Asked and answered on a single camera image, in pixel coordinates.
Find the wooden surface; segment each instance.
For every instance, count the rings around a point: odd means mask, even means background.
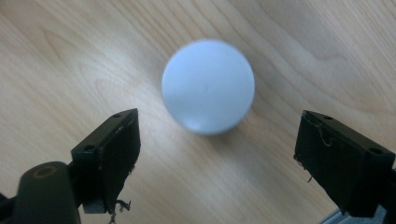
[[[0,190],[137,107],[141,156],[118,223],[317,223],[335,209],[292,158],[304,109],[396,148],[396,3],[296,0],[0,0]],[[255,73],[237,128],[200,136],[163,106],[170,56],[199,38]],[[84,215],[107,223],[109,215]]]

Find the white ball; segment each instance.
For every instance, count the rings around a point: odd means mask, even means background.
[[[163,101],[172,117],[201,134],[230,130],[254,97],[248,60],[219,40],[199,40],[180,49],[163,72]]]

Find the table surface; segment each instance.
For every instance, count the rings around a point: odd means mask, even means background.
[[[317,223],[336,206],[293,159],[301,113],[394,151],[395,25],[389,0],[0,0],[0,190],[138,108],[118,223]],[[239,48],[256,80],[246,118],[216,136],[180,127],[161,97],[167,61],[200,38]]]

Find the screw hole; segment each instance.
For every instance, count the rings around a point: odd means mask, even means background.
[[[375,147],[369,148],[369,151],[371,151],[371,152],[373,152],[375,154],[382,154],[382,151],[380,149],[378,149],[378,148],[375,148]]]
[[[91,150],[93,149],[95,146],[94,145],[87,145],[84,147],[85,150]]]

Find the ping pong ball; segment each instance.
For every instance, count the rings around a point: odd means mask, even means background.
[[[199,134],[224,133],[237,125],[249,111],[254,91],[248,60],[220,40],[199,40],[181,48],[163,72],[166,109]]]

